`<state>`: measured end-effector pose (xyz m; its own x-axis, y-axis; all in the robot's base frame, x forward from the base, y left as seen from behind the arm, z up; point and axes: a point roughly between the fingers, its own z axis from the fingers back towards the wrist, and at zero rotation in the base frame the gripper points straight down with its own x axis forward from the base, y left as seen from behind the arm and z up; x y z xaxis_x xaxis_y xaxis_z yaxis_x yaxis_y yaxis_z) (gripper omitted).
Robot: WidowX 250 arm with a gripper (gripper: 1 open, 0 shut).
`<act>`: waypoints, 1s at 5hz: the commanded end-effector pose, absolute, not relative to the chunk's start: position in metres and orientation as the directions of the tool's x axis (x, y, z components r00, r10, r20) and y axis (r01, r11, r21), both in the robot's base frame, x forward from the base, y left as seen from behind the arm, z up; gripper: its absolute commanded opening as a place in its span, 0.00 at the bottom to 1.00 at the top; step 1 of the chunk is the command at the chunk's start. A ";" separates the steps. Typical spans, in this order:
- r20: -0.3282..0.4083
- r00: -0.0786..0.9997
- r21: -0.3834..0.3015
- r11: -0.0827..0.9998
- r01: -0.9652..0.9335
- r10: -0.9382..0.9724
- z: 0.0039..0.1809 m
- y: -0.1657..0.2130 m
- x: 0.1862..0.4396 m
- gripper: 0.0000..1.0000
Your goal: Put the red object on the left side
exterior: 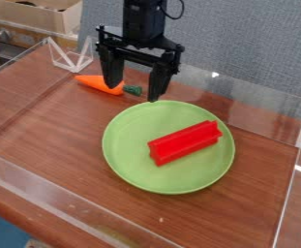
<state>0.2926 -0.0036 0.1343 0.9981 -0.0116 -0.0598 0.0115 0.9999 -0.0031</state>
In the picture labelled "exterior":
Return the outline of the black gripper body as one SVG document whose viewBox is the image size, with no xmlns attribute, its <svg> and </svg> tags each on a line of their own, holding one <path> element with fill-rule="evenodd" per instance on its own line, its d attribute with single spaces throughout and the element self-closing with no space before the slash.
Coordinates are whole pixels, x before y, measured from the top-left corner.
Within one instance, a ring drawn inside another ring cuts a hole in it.
<svg viewBox="0 0 301 248">
<path fill-rule="evenodd" d="M 150 67 L 156 62 L 167 63 L 171 67 L 180 66 L 186 48 L 163 34 L 142 41 L 126 38 L 120 27 L 99 25 L 96 31 L 99 34 L 96 51 L 106 63 L 122 58 Z"/>
</svg>

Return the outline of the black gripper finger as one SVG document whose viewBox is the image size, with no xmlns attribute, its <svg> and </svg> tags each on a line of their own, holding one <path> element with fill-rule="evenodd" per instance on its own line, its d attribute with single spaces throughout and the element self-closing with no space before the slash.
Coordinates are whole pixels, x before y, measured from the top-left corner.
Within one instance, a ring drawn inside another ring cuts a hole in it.
<svg viewBox="0 0 301 248">
<path fill-rule="evenodd" d="M 107 46 L 99 47 L 99 55 L 106 84 L 112 89 L 123 81 L 124 59 Z"/>
<path fill-rule="evenodd" d="M 155 102 L 166 93 L 176 67 L 170 63 L 155 63 L 150 75 L 148 101 Z"/>
</svg>

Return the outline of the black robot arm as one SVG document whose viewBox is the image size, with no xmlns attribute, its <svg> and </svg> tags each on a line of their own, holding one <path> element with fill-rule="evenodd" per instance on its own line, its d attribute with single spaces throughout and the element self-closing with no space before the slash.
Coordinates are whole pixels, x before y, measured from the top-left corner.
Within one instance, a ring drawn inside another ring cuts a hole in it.
<svg viewBox="0 0 301 248">
<path fill-rule="evenodd" d="M 168 17 L 174 19 L 167 13 L 167 0 L 124 0 L 123 27 L 96 27 L 106 85 L 112 89 L 123 81 L 126 60 L 151 67 L 150 102 L 166 93 L 172 76 L 180 72 L 186 50 L 164 37 Z"/>
</svg>

